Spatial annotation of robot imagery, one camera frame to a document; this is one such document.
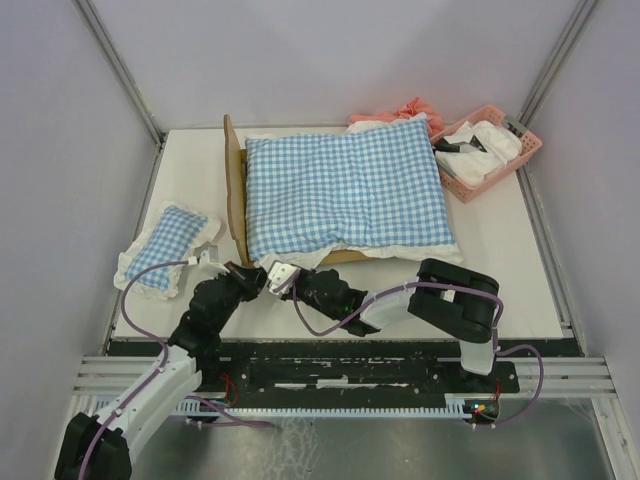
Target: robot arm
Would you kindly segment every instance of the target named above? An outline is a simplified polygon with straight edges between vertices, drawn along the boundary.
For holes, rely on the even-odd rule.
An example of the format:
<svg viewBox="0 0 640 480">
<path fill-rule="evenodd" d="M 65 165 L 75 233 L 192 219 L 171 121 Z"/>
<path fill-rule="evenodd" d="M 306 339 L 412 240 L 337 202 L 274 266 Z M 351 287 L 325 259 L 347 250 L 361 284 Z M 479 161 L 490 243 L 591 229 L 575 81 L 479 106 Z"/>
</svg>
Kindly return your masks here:
<svg viewBox="0 0 640 480">
<path fill-rule="evenodd" d="M 478 375 L 493 370 L 499 286 L 491 277 L 435 259 L 424 260 L 404 288 L 382 292 L 350 288 L 335 270 L 315 272 L 281 262 L 274 262 L 268 277 L 269 291 L 282 300 L 300 300 L 337 321 L 353 316 L 341 327 L 352 335 L 418 317 L 459 340 L 464 370 Z"/>
<path fill-rule="evenodd" d="M 114 412 L 116 417 L 92 452 L 83 480 L 130 478 L 132 465 L 151 436 L 176 405 L 200 386 L 202 370 L 217 368 L 220 332 L 231 314 L 241 302 L 255 299 L 266 283 L 267 274 L 261 268 L 242 268 L 232 262 L 226 268 L 228 273 L 196 286 L 189 310 L 169 338 L 166 362 L 163 352 L 147 373 L 107 407 L 93 417 L 79 413 L 69 422 L 56 465 L 57 480 L 78 480 L 91 441 Z M 126 408 L 119 408 L 124 403 Z"/>
<path fill-rule="evenodd" d="M 300 300 L 339 322 L 352 316 L 341 328 L 357 336 L 419 317 L 460 340 L 465 370 L 488 375 L 493 369 L 495 300 L 477 293 L 495 299 L 498 284 L 490 277 L 428 259 L 422 262 L 417 277 L 404 287 L 391 289 L 398 293 L 389 295 L 389 291 L 350 288 L 335 270 L 315 272 L 280 262 L 274 263 L 269 274 L 262 268 L 242 268 L 232 262 L 225 267 L 227 273 L 195 288 L 189 310 L 169 338 L 166 362 L 163 352 L 149 372 L 109 406 L 93 417 L 80 413 L 71 420 L 55 470 L 57 480 L 78 479 L 85 453 L 99 429 L 104 431 L 83 480 L 130 478 L 132 465 L 151 436 L 176 405 L 200 386 L 203 370 L 215 373 L 220 332 L 233 312 L 241 302 L 255 299 L 267 282 L 269 290 L 282 300 Z M 428 287 L 436 284 L 466 289 L 467 293 L 449 295 L 446 289 Z M 126 408 L 119 407 L 125 403 Z"/>
</svg>

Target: white towel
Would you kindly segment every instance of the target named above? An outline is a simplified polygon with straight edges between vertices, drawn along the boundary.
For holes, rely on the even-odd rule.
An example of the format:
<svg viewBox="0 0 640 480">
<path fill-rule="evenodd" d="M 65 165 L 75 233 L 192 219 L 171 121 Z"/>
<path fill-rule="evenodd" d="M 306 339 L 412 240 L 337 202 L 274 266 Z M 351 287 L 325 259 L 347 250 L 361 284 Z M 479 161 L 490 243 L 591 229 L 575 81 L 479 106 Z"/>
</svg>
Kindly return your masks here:
<svg viewBox="0 0 640 480">
<path fill-rule="evenodd" d="M 497 168 L 504 167 L 520 155 L 522 142 L 504 127 L 483 120 L 471 125 L 465 122 L 453 135 L 445 136 L 449 143 L 470 142 L 476 136 L 487 152 L 450 153 L 436 151 L 436 158 L 468 185 L 482 183 L 484 177 Z"/>
</svg>

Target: small pillow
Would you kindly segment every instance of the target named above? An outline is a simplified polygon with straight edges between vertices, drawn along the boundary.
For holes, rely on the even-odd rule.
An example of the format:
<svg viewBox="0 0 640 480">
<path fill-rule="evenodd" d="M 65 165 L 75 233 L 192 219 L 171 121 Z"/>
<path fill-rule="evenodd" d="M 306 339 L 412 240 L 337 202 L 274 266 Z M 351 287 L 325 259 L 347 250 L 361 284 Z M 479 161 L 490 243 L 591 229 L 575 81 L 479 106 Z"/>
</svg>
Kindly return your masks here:
<svg viewBox="0 0 640 480">
<path fill-rule="evenodd" d="M 174 202 L 163 203 L 154 224 L 145 228 L 129 249 L 118 257 L 118 271 L 113 277 L 113 284 L 124 290 L 131 279 L 145 268 L 186 260 L 196 248 L 213 241 L 220 224 L 216 216 L 203 215 Z M 162 299 L 175 297 L 182 267 L 152 270 L 140 277 L 131 291 Z"/>
</svg>

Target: metal floor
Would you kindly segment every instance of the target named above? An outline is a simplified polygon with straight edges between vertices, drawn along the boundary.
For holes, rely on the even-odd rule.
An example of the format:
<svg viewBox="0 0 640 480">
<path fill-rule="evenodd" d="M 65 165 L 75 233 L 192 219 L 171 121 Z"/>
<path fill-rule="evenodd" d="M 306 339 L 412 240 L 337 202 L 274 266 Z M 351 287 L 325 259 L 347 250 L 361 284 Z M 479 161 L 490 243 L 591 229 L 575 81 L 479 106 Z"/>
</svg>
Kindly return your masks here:
<svg viewBox="0 0 640 480">
<path fill-rule="evenodd" d="M 503 400 L 505 417 L 521 408 Z M 169 418 L 132 480 L 614 479 L 588 400 L 541 400 L 521 421 L 288 418 L 272 430 L 199 431 Z"/>
</svg>

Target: pillow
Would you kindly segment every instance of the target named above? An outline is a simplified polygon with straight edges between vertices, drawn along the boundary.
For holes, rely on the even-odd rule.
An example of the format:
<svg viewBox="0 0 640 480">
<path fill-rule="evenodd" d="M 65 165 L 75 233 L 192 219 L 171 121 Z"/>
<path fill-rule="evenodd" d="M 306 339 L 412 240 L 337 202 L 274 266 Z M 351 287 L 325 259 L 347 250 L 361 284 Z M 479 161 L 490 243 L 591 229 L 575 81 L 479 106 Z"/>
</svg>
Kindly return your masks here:
<svg viewBox="0 0 640 480">
<path fill-rule="evenodd" d="M 341 136 L 249 138 L 246 146 L 252 260 L 388 246 L 459 256 L 425 118 Z"/>
<path fill-rule="evenodd" d="M 144 229 L 129 249 L 118 257 L 118 271 L 113 284 L 124 290 L 131 279 L 145 268 L 186 260 L 196 248 L 213 241 L 220 224 L 216 216 L 194 212 L 175 202 L 163 203 L 153 225 Z M 161 299 L 174 297 L 178 294 L 182 267 L 152 270 L 140 277 L 131 291 Z"/>
</svg>

